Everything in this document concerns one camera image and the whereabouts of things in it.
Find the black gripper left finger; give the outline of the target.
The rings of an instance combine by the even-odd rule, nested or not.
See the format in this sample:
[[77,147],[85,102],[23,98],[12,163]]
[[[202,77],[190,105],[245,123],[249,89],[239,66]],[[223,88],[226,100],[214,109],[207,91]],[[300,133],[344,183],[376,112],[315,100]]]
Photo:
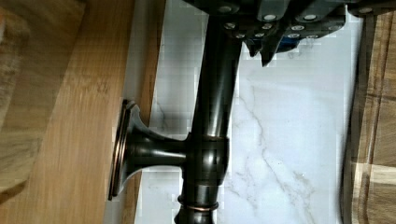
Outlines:
[[242,39],[249,55],[256,56],[262,50],[265,31],[260,10],[264,0],[183,0],[216,18],[229,37]]

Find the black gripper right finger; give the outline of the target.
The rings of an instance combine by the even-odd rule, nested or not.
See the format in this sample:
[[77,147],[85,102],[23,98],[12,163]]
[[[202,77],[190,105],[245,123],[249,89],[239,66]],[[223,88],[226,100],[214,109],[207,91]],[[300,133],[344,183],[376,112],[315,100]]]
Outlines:
[[262,66],[276,53],[295,49],[302,39],[321,38],[341,29],[346,23],[343,0],[263,0],[259,12],[264,23],[274,15],[274,30],[261,40]]

